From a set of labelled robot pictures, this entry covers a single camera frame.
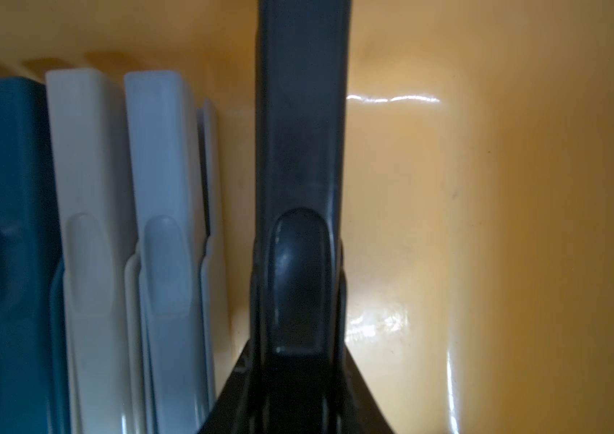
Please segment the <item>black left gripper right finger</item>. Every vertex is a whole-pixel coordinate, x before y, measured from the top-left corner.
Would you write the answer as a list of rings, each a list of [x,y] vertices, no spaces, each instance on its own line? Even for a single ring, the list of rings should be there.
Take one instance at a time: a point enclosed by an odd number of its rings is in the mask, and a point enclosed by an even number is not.
[[[341,432],[393,434],[348,348],[345,348],[341,378]]]

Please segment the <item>grey pruning pliers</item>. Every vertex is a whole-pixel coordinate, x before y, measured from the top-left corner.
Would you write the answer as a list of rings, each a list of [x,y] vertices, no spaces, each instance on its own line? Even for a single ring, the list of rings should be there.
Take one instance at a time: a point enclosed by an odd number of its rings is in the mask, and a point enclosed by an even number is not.
[[[124,79],[148,428],[201,430],[234,356],[215,111],[173,71]]]

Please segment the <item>yellow plastic storage tray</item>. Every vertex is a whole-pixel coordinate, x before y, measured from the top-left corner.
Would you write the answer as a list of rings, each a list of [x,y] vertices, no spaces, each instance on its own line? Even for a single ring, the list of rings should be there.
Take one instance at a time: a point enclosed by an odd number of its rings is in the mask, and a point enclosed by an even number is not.
[[[614,1],[355,1],[346,342],[396,433],[614,433]]]

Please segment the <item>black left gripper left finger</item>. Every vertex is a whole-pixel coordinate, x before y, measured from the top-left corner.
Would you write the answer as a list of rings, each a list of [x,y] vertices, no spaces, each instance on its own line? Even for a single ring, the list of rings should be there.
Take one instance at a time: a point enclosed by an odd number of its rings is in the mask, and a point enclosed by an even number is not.
[[[225,386],[199,434],[247,434],[250,432],[252,343],[241,352]]]

